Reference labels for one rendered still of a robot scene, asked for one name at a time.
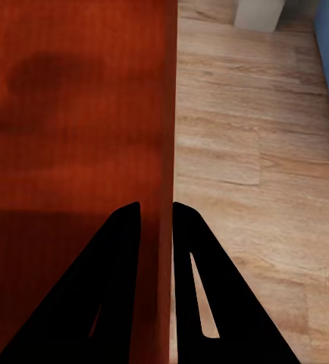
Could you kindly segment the storage box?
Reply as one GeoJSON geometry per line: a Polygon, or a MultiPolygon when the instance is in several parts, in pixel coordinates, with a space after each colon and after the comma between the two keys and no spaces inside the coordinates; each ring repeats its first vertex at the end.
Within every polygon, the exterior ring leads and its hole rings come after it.
{"type": "Polygon", "coordinates": [[[169,364],[177,12],[0,0],[0,353],[109,216],[139,202],[128,364],[169,364]]]}

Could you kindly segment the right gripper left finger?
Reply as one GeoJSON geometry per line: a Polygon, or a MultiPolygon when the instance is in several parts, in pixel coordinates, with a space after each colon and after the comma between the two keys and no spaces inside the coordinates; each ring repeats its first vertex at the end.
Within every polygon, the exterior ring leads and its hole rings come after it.
{"type": "Polygon", "coordinates": [[[139,202],[115,210],[0,353],[0,364],[128,364],[140,233],[139,202]]]}

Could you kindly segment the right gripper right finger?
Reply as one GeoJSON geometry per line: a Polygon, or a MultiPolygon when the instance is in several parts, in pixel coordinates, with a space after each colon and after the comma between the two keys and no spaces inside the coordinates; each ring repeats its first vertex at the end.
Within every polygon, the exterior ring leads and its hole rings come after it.
{"type": "Polygon", "coordinates": [[[173,203],[178,364],[300,364],[202,216],[173,203]],[[220,338],[202,333],[190,253],[220,338]]]}

